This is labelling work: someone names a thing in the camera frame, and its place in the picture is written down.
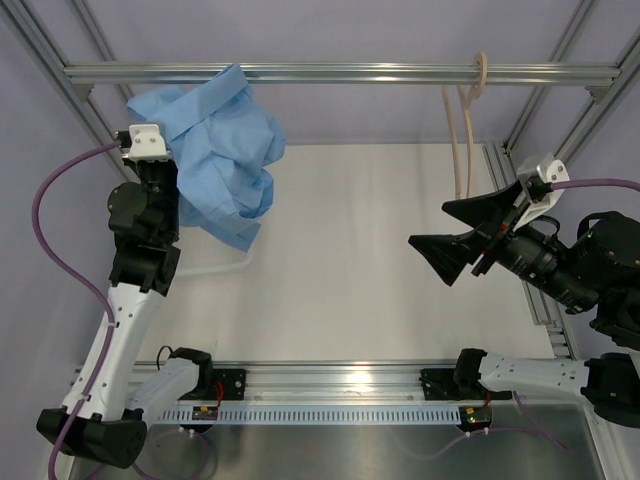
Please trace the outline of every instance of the blue cloth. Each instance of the blue cloth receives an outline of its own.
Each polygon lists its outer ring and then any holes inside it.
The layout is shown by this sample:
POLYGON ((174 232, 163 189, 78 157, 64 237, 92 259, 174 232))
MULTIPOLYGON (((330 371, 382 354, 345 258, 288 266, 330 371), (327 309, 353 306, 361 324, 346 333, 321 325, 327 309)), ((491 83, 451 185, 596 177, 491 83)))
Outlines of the blue cloth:
POLYGON ((253 103, 239 65, 184 92, 176 86, 131 98, 138 121, 158 123, 178 167, 180 224, 202 227, 247 251, 273 203, 273 178, 262 167, 284 155, 276 119, 253 103))

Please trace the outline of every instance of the gray wall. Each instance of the gray wall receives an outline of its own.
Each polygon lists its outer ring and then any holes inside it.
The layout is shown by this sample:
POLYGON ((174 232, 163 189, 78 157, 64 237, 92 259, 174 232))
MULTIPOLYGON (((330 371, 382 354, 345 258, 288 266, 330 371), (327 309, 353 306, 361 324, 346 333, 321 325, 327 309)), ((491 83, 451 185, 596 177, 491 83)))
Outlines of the gray wall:
MULTIPOLYGON (((0 465, 3 478, 33 479, 47 446, 35 430, 38 414, 59 405, 101 309, 39 249, 31 201, 49 172, 95 145, 2 21, 0 45, 0 465)), ((106 290, 106 198, 118 177, 105 159, 89 162, 51 188, 43 227, 54 250, 106 290)))

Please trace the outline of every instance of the cable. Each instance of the cable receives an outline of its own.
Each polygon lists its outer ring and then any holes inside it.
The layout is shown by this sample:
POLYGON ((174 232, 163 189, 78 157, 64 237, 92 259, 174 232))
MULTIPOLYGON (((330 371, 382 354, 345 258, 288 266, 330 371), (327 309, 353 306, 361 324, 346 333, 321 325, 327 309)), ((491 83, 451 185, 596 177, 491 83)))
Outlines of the cable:
POLYGON ((462 171, 460 168, 460 151, 458 150, 458 132, 456 131, 456 119, 449 98, 449 87, 442 86, 442 103, 447 114, 447 125, 451 136, 451 154, 453 155, 453 181, 456 189, 456 200, 462 198, 462 171))
POLYGON ((216 396, 218 397, 218 405, 216 406, 216 410, 219 410, 222 399, 224 398, 224 388, 222 387, 221 382, 216 383, 216 396))
POLYGON ((491 392, 487 391, 487 398, 484 400, 481 408, 487 408, 493 419, 493 408, 491 407, 491 392))
MULTIPOLYGON (((462 116, 464 118, 465 131, 467 133, 467 189, 466 197, 473 195, 473 179, 475 178, 475 154, 473 143, 473 128, 471 124, 471 103, 478 99, 487 83, 487 54, 478 52, 475 56, 476 63, 480 66, 480 79, 477 85, 472 85, 465 94, 461 85, 458 85, 458 97, 462 106, 462 116)), ((442 87, 442 101, 444 103, 445 112, 447 114, 447 124, 449 127, 449 135, 451 136, 451 150, 453 153, 453 172, 455 178, 456 199, 462 197, 461 174, 460 174, 460 155, 458 153, 458 135, 456 132, 455 117, 449 100, 449 90, 446 85, 442 87)))
POLYGON ((451 440, 448 444, 446 444, 444 447, 442 447, 440 450, 438 450, 437 452, 431 454, 431 455, 422 455, 416 452, 411 451, 410 449, 408 449, 401 441, 400 439, 396 436, 395 432, 389 428, 389 431, 391 432, 391 437, 393 438, 395 444, 400 448, 400 450, 403 451, 403 453, 405 455, 407 455, 410 458, 413 458, 414 460, 419 460, 419 461, 428 461, 431 462, 433 460, 437 460, 438 458, 442 457, 443 455, 445 455, 446 453, 448 453, 452 448, 454 448, 456 445, 458 445, 460 442, 468 439, 468 438, 476 438, 476 437, 483 437, 485 435, 490 435, 492 433, 528 433, 530 435, 538 435, 541 437, 544 437, 545 435, 540 431, 537 430, 535 428, 529 428, 529 427, 496 427, 496 428, 488 428, 485 430, 480 430, 477 432, 473 432, 473 433, 469 433, 469 435, 462 435, 460 437, 454 438, 453 440, 451 440))
POLYGON ((518 392, 513 392, 513 398, 518 404, 518 408, 520 408, 520 411, 525 415, 525 417, 527 417, 531 421, 531 423, 533 423, 536 427, 538 427, 538 430, 540 430, 540 433, 544 435, 547 438, 547 440, 549 440, 558 448, 565 451, 569 451, 569 447, 567 447, 564 443, 562 443, 560 440, 555 438, 546 428, 542 426, 540 422, 538 422, 538 420, 536 420, 536 418, 531 414, 529 409, 525 407, 524 403, 522 403, 522 399, 520 398, 520 395, 518 395, 518 392))
POLYGON ((158 350, 158 355, 156 355, 156 367, 158 367, 158 370, 160 370, 160 355, 162 355, 162 351, 168 348, 169 349, 169 354, 173 355, 173 348, 171 348, 170 345, 163 345, 160 347, 160 350, 158 350))
POLYGON ((33 227, 33 232, 36 235, 36 239, 38 240, 38 243, 44 250, 44 253, 46 253, 56 265, 58 265, 65 272, 67 272, 69 275, 75 278, 78 282, 84 285, 98 299, 100 304, 104 307, 105 312, 107 314, 107 318, 109 320, 109 326, 107 327, 107 332, 104 337, 104 344, 102 345, 102 350, 100 350, 100 355, 98 356, 96 365, 93 371, 91 372, 91 375, 89 375, 89 378, 87 379, 87 383, 85 384, 84 389, 82 390, 82 398, 78 400, 76 405, 71 410, 69 417, 67 417, 66 422, 62 426, 62 430, 60 430, 60 433, 58 434, 58 438, 56 438, 56 441, 53 444, 53 450, 51 451, 51 456, 49 457, 49 463, 47 466, 47 473, 49 476, 49 480, 57 480, 56 459, 58 458, 58 454, 60 453, 60 449, 62 448, 64 439, 67 436, 67 433, 69 433, 69 429, 71 428, 73 421, 78 416, 80 409, 84 405, 86 397, 91 392, 91 388, 93 387, 93 384, 95 383, 96 378, 100 373, 100 368, 102 367, 102 365, 105 362, 105 359, 107 358, 107 352, 109 351, 109 346, 111 345, 111 340, 113 338, 113 328, 114 328, 113 326, 115 325, 115 315, 113 313, 113 309, 111 308, 111 305, 109 305, 109 300, 98 289, 98 287, 96 287, 93 283, 91 283, 86 277, 81 275, 79 272, 74 270, 70 265, 65 263, 64 260, 62 260, 58 255, 56 255, 56 253, 51 249, 49 242, 47 242, 47 240, 44 237, 44 234, 42 233, 42 226, 40 225, 40 205, 42 204, 42 198, 44 197, 44 194, 46 193, 48 188, 51 186, 51 184, 54 181, 56 181, 58 177, 60 177, 60 175, 65 173, 70 168, 78 165, 79 163, 84 162, 85 160, 95 157, 96 155, 99 155, 101 153, 108 152, 109 150, 112 150, 119 146, 120 146, 120 142, 112 142, 112 143, 109 143, 108 145, 94 148, 92 150, 89 150, 88 152, 83 153, 82 155, 78 155, 74 159, 58 167, 56 170, 53 171, 53 173, 51 173, 51 175, 49 175, 44 180, 44 182, 42 182, 42 185, 40 185, 40 187, 36 191, 35 197, 33 199, 33 204, 31 205, 31 225, 33 227))
POLYGON ((621 187, 630 188, 640 192, 640 183, 631 180, 621 180, 619 178, 593 178, 590 180, 569 180, 568 182, 557 182, 551 184, 551 190, 565 190, 567 188, 582 187, 621 187))

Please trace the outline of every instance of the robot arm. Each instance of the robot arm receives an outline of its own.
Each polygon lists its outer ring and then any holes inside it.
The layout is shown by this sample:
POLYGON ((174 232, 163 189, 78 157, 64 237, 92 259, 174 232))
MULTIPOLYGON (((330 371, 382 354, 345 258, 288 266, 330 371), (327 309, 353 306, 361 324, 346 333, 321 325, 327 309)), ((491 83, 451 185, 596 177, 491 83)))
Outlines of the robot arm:
POLYGON ((211 387, 211 356, 176 350, 164 367, 136 392, 128 391, 144 335, 176 271, 178 240, 177 168, 157 125, 132 125, 119 132, 123 160, 140 183, 126 182, 109 196, 109 229, 116 254, 109 276, 109 303, 115 324, 102 318, 95 340, 71 391, 56 409, 43 410, 37 429, 55 443, 69 412, 85 399, 64 438, 62 452, 128 468, 139 455, 148 428, 183 395, 211 387), (105 337, 112 335, 106 357, 105 337), (87 395, 86 382, 98 376, 87 395))
MULTIPOLYGON (((567 313, 597 306, 591 327, 629 354, 547 361, 465 349, 454 381, 461 392, 476 397, 485 388, 591 403, 606 420, 640 428, 640 223, 618 212, 589 215, 580 222, 578 241, 568 248, 556 234, 545 235, 530 225, 558 200, 560 191, 551 184, 568 180, 562 162, 551 155, 532 157, 518 170, 518 179, 499 192, 442 206, 472 231, 414 235, 409 243, 449 286, 467 264, 478 276, 498 263, 565 305, 567 313)), ((559 228, 555 219, 542 218, 559 228)))

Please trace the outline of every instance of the purple cable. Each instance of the purple cable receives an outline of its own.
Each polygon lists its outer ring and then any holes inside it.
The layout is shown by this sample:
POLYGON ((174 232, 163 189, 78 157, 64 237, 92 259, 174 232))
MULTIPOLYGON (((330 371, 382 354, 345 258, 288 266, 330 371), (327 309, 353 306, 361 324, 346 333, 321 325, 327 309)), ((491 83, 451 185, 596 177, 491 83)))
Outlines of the purple cable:
POLYGON ((630 188, 640 192, 640 183, 631 180, 620 180, 618 178, 594 178, 591 180, 569 180, 568 182, 558 182, 551 184, 551 190, 564 190, 566 188, 582 187, 621 187, 630 188))
POLYGON ((524 413, 525 417, 531 420, 531 423, 533 423, 536 427, 538 427, 538 430, 540 431, 540 433, 544 435, 547 438, 547 440, 553 443, 556 447, 562 450, 565 450, 567 452, 569 451, 569 447, 567 447, 564 443, 562 443, 560 440, 554 437, 546 428, 542 426, 540 422, 538 422, 538 420, 536 420, 536 417, 534 417, 532 413, 529 411, 529 409, 525 407, 524 403, 522 403, 522 400, 520 399, 520 395, 518 395, 518 392, 513 392, 513 398, 518 404, 518 408, 520 408, 520 411, 524 413))
POLYGON ((419 453, 412 452, 405 445, 403 445, 402 442, 400 441, 400 439, 395 435, 395 433, 393 431, 391 431, 391 434, 392 434, 392 437, 393 437, 396 445, 398 445, 398 447, 408 457, 413 458, 414 460, 419 460, 419 461, 433 461, 433 460, 437 460, 438 458, 440 458, 443 455, 445 455, 453 447, 455 447, 456 445, 458 445, 460 442, 462 442, 464 440, 467 440, 467 439, 470 439, 470 438, 476 438, 476 437, 484 437, 485 435, 491 435, 492 433, 514 433, 514 432, 529 433, 531 435, 539 435, 541 437, 545 437, 546 438, 545 434, 542 431, 540 431, 538 429, 535 429, 535 428, 529 428, 529 427, 496 427, 496 428, 490 428, 488 434, 485 434, 485 432, 483 430, 479 430, 477 432, 471 433, 469 436, 462 435, 460 437, 457 437, 457 438, 454 438, 453 440, 451 440, 448 444, 446 444, 444 447, 442 447, 436 453, 433 453, 431 455, 421 455, 419 453))
MULTIPOLYGON (((67 263, 65 263, 56 253, 51 249, 49 243, 44 238, 42 233, 42 227, 40 225, 40 204, 42 203, 42 198, 44 197, 45 192, 51 186, 51 184, 63 173, 65 173, 70 168, 76 166, 77 164, 88 160, 89 158, 95 157, 101 153, 107 152, 113 148, 117 148, 120 146, 120 142, 113 142, 108 145, 104 145, 102 147, 97 147, 92 150, 89 150, 82 155, 78 155, 73 160, 68 161, 64 165, 58 167, 51 175, 49 175, 42 185, 38 188, 36 192, 35 198, 33 199, 33 204, 31 205, 31 224, 33 226, 33 231, 36 234, 36 238, 38 239, 38 243, 44 250, 44 252, 54 261, 56 265, 62 268, 65 272, 79 281, 82 285, 87 287, 93 295, 98 299, 98 301, 102 304, 109 319, 109 323, 111 325, 115 325, 115 315, 113 314, 113 309, 109 305, 109 300, 107 297, 96 287, 93 283, 91 283, 87 278, 82 276, 79 272, 71 268, 67 263)), ((104 344, 102 345, 102 350, 100 351, 100 355, 98 356, 98 360, 96 362, 96 366, 94 367, 87 383, 85 384, 84 389, 82 390, 82 395, 87 396, 93 387, 93 384, 100 373, 100 368, 104 364, 105 359, 107 358, 107 352, 109 351, 109 346, 111 345, 111 340, 113 338, 113 327, 109 326, 107 328, 107 333, 104 338, 104 344)), ((57 480, 56 477, 56 459, 58 458, 58 453, 60 453, 60 449, 62 448, 62 444, 64 443, 64 439, 69 433, 69 429, 73 424, 73 421, 78 416, 82 405, 84 405, 84 398, 81 398, 76 403, 73 410, 69 414, 67 421, 64 423, 62 430, 58 434, 58 438, 53 445, 53 450, 51 451, 51 456, 49 457, 49 465, 47 468, 49 480, 57 480)))

